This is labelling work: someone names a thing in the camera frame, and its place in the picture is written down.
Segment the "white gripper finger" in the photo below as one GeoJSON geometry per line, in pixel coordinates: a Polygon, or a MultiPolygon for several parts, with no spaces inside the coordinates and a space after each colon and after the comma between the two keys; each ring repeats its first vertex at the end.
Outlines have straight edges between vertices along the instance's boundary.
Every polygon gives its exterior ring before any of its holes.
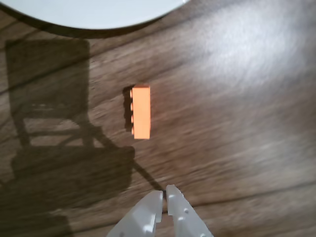
{"type": "Polygon", "coordinates": [[[144,196],[111,229],[109,237],[153,237],[156,223],[161,222],[163,191],[152,191],[144,196]]]}
{"type": "Polygon", "coordinates": [[[168,215],[176,237],[213,237],[206,224],[175,185],[166,186],[168,215]]]}

